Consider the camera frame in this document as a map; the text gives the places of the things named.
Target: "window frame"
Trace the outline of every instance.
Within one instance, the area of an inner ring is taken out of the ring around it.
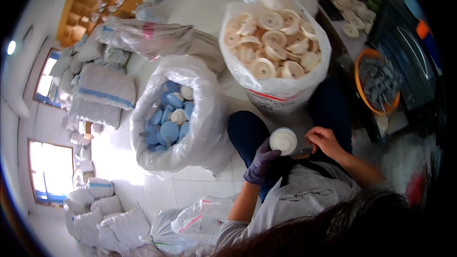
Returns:
[[[74,176],[75,175],[75,153],[73,152],[73,147],[58,145],[58,144],[49,143],[49,142],[42,142],[42,141],[34,140],[34,139],[31,139],[31,138],[27,138],[28,171],[29,171],[29,178],[30,178],[30,184],[31,184],[31,191],[32,191],[32,194],[33,194],[33,199],[35,200],[35,204],[45,205],[45,206],[52,206],[52,207],[59,206],[60,208],[63,208],[64,206],[62,204],[56,204],[56,203],[51,203],[51,202],[43,203],[43,202],[38,202],[37,201],[37,196],[35,194],[35,184],[33,183],[33,176],[32,176],[32,172],[31,172],[30,142],[45,143],[45,144],[49,144],[49,145],[53,145],[53,146],[57,146],[57,147],[70,148],[71,149],[71,167],[73,169],[73,176]]]
[[[49,106],[54,106],[54,107],[56,107],[56,108],[58,108],[58,109],[61,109],[61,110],[63,110],[63,111],[67,111],[66,109],[60,108],[60,104],[53,104],[53,103],[48,103],[48,104],[47,104],[47,103],[43,102],[42,100],[36,99],[36,95],[37,95],[37,91],[38,91],[38,85],[40,84],[41,77],[43,76],[43,72],[44,72],[44,67],[46,66],[46,63],[48,62],[49,56],[51,55],[51,52],[52,52],[52,51],[58,51],[58,52],[60,52],[60,54],[62,54],[62,50],[59,49],[59,48],[51,47],[51,48],[49,49],[49,52],[48,52],[48,54],[46,55],[46,59],[44,60],[43,65],[42,65],[42,67],[41,67],[40,75],[38,76],[37,84],[35,85],[35,90],[33,91],[32,100],[34,100],[34,101],[36,101],[36,102],[38,102],[38,103],[40,103],[40,104],[49,105]]]

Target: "orange basket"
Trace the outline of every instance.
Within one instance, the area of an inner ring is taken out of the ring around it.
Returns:
[[[360,76],[359,76],[359,63],[360,63],[360,60],[363,58],[363,57],[367,57],[368,59],[371,59],[371,58],[380,58],[381,55],[379,54],[378,51],[376,51],[375,49],[365,49],[363,50],[362,52],[360,52],[359,54],[359,57],[357,58],[357,61],[356,61],[356,68],[355,68],[355,80],[356,80],[356,85],[357,85],[357,90],[359,91],[359,94],[360,94],[360,97],[362,98],[362,100],[365,102],[365,104],[371,109],[371,111],[373,111],[374,113],[376,114],[384,114],[384,112],[380,112],[380,111],[377,111],[367,100],[367,98],[365,97],[365,94],[363,93],[363,88],[362,88],[362,84],[360,83]],[[389,114],[389,113],[392,113],[392,111],[394,111],[397,106],[398,106],[398,102],[400,101],[400,91],[397,93],[397,95],[395,96],[395,98],[393,99],[393,101],[391,102],[391,105],[392,107],[388,106],[387,104],[384,104],[384,108],[386,110],[385,113]]]

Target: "person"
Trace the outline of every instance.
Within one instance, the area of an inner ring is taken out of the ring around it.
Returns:
[[[367,212],[379,214],[376,224],[407,222],[401,219],[405,214],[395,218],[390,214],[408,211],[404,197],[376,189],[384,175],[352,155],[350,114],[335,79],[327,78],[317,87],[309,112],[315,127],[305,135],[312,146],[307,160],[272,151],[268,129],[255,114],[238,111],[230,116],[229,137],[247,170],[242,190],[220,228],[216,256],[294,256],[325,241],[337,244],[335,240],[346,240],[340,238],[345,226],[356,223],[366,229],[368,223],[357,216]],[[257,196],[262,206],[251,220]],[[377,209],[370,211],[374,205]],[[359,238],[356,242],[377,236],[361,237],[363,232],[358,232],[353,236]]]

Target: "gloved hand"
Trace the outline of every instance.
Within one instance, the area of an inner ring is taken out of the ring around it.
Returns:
[[[244,172],[243,178],[249,183],[262,185],[266,181],[266,173],[271,168],[273,160],[281,154],[279,150],[271,150],[269,137],[257,149],[249,168]]]

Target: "blue stripe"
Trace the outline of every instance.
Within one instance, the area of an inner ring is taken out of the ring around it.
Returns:
[[[89,187],[112,188],[113,186],[111,183],[89,183]]]
[[[98,96],[100,98],[116,101],[116,102],[119,102],[120,104],[126,105],[129,109],[134,109],[135,108],[135,106],[130,101],[122,99],[122,98],[117,97],[115,95],[106,94],[106,93],[102,93],[102,92],[99,92],[99,91],[96,91],[96,90],[86,89],[86,88],[82,88],[82,87],[78,88],[78,93],[95,95],[95,96]]]

